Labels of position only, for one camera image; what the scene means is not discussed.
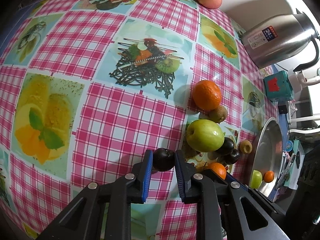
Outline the teal plastic box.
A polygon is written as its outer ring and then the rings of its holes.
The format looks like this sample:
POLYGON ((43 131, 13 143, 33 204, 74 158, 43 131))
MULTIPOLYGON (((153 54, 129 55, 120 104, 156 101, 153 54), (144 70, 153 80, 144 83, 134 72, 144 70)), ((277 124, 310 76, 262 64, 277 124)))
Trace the teal plastic box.
POLYGON ((266 96, 273 102, 291 101, 294 92, 289 82, 288 74, 282 70, 264 78, 266 96))

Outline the white power plug block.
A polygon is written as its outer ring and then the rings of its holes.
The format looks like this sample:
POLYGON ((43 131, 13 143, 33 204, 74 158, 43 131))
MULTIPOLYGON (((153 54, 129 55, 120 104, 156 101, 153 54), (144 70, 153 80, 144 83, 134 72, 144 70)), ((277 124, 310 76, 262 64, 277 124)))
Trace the white power plug block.
POLYGON ((293 70, 289 70, 288 79, 294 93, 298 93, 305 87, 319 83, 319 69, 317 69, 317 74, 309 79, 305 77, 302 71, 294 72, 293 70))

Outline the small dark plum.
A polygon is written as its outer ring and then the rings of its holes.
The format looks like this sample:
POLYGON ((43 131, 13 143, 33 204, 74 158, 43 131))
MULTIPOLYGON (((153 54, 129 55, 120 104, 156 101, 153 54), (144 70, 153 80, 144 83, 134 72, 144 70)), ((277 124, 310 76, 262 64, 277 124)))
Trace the small dark plum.
POLYGON ((175 165, 175 152, 166 148, 158 148, 153 152, 153 168, 158 172, 165 172, 175 165))

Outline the small green apple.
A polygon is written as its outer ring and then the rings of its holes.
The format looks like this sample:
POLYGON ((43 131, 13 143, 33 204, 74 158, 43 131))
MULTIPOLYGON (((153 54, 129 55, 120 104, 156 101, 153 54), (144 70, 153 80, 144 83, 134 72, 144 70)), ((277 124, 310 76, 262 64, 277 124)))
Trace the small green apple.
POLYGON ((262 173, 258 170, 253 170, 251 182, 250 182, 249 186, 252 189, 258 189, 260 187, 260 185, 262 184, 262 181, 263 181, 262 173))

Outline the brown kiwi beside tangerine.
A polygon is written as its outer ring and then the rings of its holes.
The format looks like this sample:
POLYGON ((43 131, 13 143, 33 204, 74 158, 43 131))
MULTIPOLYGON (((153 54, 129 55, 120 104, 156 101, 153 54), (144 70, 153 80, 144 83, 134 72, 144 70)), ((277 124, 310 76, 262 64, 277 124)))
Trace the brown kiwi beside tangerine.
POLYGON ((227 115, 228 115, 227 109, 224 106, 220 105, 216 109, 210 111, 209 119, 219 124, 227 118, 227 115))

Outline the black power adapter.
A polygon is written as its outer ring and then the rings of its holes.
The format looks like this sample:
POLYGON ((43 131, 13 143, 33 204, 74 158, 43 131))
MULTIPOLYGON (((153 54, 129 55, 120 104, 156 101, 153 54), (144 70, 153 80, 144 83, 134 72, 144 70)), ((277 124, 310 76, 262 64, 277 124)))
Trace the black power adapter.
POLYGON ((281 114, 287 114, 288 113, 288 106, 287 104, 278 104, 278 112, 279 115, 281 114))

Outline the smartphone with lit screen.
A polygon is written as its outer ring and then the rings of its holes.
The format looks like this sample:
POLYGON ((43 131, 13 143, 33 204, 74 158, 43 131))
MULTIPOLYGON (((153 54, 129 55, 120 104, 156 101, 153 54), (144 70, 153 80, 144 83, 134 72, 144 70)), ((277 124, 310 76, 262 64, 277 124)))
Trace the smartphone with lit screen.
POLYGON ((279 189, 280 187, 282 187, 282 185, 285 183, 286 179, 287 179, 287 176, 290 172, 290 169, 291 169, 291 166, 293 165, 293 163, 295 162, 295 159, 296 159, 296 154, 292 154, 291 158, 290 158, 290 161, 288 163, 288 165, 286 166, 285 170, 282 172, 278 182, 276 183, 276 190, 279 189))

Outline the teal shallow tray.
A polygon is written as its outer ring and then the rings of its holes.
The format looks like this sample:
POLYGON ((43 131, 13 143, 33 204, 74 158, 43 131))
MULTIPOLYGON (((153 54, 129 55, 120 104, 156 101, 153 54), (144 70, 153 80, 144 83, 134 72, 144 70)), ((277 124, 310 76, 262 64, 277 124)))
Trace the teal shallow tray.
POLYGON ((284 186, 289 189, 296 190, 298 189, 298 179, 300 176, 300 172, 302 170, 303 161, 305 157, 304 149, 299 140, 293 141, 293 153, 296 154, 296 158, 291 165, 289 171, 289 178, 285 181, 284 186))

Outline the blue round sticker disc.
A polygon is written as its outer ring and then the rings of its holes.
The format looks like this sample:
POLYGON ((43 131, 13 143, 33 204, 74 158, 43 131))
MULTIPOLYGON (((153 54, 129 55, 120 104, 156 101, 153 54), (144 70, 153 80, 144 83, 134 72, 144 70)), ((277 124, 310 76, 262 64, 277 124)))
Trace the blue round sticker disc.
POLYGON ((288 140, 285 146, 285 151, 286 152, 290 152, 293 150, 293 141, 292 140, 288 140))

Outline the white shelf rack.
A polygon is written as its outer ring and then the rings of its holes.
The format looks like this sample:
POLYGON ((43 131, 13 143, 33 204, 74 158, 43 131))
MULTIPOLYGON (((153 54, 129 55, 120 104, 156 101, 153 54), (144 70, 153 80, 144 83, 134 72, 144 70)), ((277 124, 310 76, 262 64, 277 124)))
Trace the white shelf rack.
MULTIPOLYGON (((297 118, 304 118, 308 116, 312 116, 312 108, 311 103, 309 99, 303 99, 303 100, 292 100, 289 102, 288 106, 288 116, 291 119, 297 119, 297 118)), ((304 121, 297 121, 289 122, 289 128, 290 129, 314 129, 319 128, 319 120, 304 120, 304 121)))

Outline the stainless steel round basin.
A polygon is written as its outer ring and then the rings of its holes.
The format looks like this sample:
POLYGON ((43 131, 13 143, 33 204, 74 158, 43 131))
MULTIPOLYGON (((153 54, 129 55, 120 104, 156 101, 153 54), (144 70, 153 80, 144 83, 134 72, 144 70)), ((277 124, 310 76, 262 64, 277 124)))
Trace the stainless steel round basin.
POLYGON ((261 182, 258 191, 272 199, 272 191, 276 186, 283 162, 283 141, 281 129, 276 118, 269 118, 252 143, 252 152, 248 155, 245 168, 244 183, 249 185, 253 171, 264 175, 267 171, 274 172, 274 180, 270 183, 261 182))

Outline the orange tangerine top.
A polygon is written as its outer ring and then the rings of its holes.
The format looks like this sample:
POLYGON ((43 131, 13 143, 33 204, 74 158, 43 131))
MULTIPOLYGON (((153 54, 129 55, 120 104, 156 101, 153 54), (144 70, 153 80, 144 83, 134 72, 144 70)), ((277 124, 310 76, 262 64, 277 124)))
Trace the orange tangerine top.
POLYGON ((217 109, 222 99, 219 86, 210 80, 199 81, 193 87, 191 96, 195 105, 207 112, 217 109))

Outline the orange tangerine with stem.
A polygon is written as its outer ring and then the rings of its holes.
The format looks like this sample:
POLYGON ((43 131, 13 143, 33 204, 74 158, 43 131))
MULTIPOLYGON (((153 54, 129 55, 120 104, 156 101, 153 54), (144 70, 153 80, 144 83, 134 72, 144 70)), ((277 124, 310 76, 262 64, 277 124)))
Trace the orange tangerine with stem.
POLYGON ((274 180, 274 172, 269 170, 264 174, 264 182, 271 183, 274 180))

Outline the brown kiwi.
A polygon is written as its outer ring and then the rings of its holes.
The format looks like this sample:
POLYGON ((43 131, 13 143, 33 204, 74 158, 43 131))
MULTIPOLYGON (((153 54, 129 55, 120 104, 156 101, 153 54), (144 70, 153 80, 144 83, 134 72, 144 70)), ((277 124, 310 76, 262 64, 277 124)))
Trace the brown kiwi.
POLYGON ((242 142, 240 142, 240 151, 243 154, 250 154, 252 152, 252 143, 248 140, 243 140, 242 142))
POLYGON ((220 105, 216 109, 210 111, 209 119, 219 124, 227 118, 227 115, 228 115, 227 109, 224 106, 220 105))

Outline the large green apple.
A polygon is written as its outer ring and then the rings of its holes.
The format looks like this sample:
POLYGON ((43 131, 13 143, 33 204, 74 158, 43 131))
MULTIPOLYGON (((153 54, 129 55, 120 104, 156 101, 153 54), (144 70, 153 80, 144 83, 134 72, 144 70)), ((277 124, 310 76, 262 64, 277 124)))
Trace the large green apple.
POLYGON ((199 152, 212 152, 219 149, 225 140, 218 124, 207 119, 198 119, 189 124, 185 139, 188 145, 199 152))

